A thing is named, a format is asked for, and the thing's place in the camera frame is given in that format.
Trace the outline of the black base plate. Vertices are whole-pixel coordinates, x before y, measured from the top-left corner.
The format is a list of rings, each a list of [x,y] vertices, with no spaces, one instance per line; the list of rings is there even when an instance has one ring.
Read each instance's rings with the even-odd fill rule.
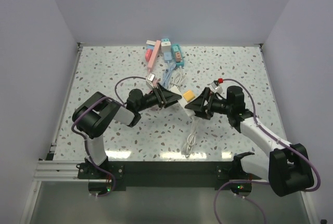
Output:
[[[88,181],[91,194],[104,196],[128,187],[214,188],[229,180],[257,179],[235,168],[235,162],[104,161],[100,168],[77,164],[78,179]]]

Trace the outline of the blue power strip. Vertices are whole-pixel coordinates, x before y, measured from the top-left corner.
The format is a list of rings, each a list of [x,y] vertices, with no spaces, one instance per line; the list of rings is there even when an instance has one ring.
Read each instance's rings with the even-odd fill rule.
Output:
[[[172,53],[170,51],[163,52],[163,58],[166,63],[170,63],[173,60]]]

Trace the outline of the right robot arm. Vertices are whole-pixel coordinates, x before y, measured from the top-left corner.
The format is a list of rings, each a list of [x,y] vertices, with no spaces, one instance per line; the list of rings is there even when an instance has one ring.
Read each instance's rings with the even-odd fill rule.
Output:
[[[215,113],[227,116],[231,127],[253,141],[268,157],[267,165],[239,161],[232,165],[237,179],[253,174],[266,180],[278,196],[314,189],[316,180],[305,146],[292,144],[275,135],[247,109],[244,91],[239,86],[227,88],[226,98],[219,98],[210,88],[185,105],[196,117],[209,120]]]

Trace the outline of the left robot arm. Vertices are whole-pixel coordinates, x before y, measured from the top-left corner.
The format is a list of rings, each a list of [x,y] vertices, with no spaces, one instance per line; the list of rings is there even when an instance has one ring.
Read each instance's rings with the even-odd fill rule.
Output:
[[[112,121],[134,127],[141,119],[141,111],[154,106],[168,108],[180,99],[180,93],[171,92],[160,84],[148,94],[132,89],[124,105],[100,92],[94,93],[75,110],[71,126],[72,132],[84,139],[86,159],[91,163],[89,172],[95,178],[103,178],[108,172],[103,134]]]

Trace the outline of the red pink plug adapter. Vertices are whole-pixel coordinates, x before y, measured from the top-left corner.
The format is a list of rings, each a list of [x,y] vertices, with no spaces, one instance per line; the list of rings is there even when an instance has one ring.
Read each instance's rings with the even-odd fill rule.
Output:
[[[146,49],[145,52],[145,60],[148,62],[150,60],[151,54],[152,54],[152,49]]]

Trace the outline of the teal plug adapter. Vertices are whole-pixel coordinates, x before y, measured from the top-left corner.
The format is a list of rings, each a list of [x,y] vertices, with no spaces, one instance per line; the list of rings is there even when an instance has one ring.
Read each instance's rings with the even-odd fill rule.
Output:
[[[176,53],[176,52],[181,52],[180,51],[180,46],[178,45],[178,44],[173,44],[172,45],[172,51],[174,52],[174,53]]]

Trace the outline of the pink power strip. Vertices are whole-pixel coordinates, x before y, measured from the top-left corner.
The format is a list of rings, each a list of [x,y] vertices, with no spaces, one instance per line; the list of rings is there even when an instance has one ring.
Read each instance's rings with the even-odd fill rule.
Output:
[[[156,43],[154,45],[154,49],[152,50],[148,65],[147,65],[147,69],[149,72],[151,72],[154,68],[154,65],[156,63],[157,57],[159,55],[161,49],[161,41],[160,40],[156,40]]]

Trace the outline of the white charger cube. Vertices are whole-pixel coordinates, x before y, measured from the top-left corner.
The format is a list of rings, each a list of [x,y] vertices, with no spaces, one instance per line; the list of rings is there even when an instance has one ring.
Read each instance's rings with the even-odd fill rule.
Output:
[[[162,52],[171,52],[171,42],[161,42],[161,51]]]

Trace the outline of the salmon plug adapter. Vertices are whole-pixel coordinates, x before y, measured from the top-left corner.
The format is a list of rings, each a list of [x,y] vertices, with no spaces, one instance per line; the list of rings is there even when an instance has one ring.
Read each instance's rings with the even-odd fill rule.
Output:
[[[176,62],[182,61],[182,55],[179,52],[174,53],[174,58]]]

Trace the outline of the yellow plug adapter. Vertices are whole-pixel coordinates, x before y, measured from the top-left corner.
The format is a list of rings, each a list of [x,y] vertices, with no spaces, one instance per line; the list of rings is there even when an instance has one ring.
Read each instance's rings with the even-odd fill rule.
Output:
[[[186,100],[186,102],[191,102],[193,99],[195,99],[195,94],[192,90],[188,90],[185,93],[183,93],[183,97]]]

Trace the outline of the teal power strip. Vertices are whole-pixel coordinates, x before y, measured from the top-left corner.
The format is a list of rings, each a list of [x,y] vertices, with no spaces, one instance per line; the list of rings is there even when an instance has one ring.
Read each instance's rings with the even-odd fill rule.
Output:
[[[171,45],[171,53],[173,60],[176,64],[177,67],[184,67],[185,62],[184,62],[184,55],[182,53],[181,47],[179,44],[172,44]]]

